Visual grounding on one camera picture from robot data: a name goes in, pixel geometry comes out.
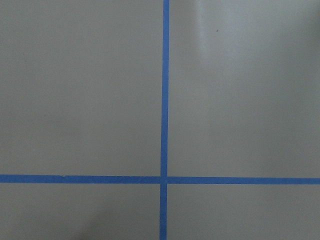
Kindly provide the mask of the blue tape line lengthwise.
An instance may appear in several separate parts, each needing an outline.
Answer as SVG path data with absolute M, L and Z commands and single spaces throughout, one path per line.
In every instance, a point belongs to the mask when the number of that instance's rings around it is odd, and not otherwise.
M 162 90 L 160 146 L 159 238 L 167 239 L 168 210 L 168 130 L 169 130 L 169 62 L 170 62 L 170 1 L 162 2 Z

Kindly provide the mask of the blue tape line crosswise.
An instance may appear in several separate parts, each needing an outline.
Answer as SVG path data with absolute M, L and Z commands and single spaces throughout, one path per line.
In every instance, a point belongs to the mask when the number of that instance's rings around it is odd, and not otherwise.
M 319 185 L 319 178 L 91 176 L 2 174 L 1 183 L 19 184 L 169 184 L 169 185 Z

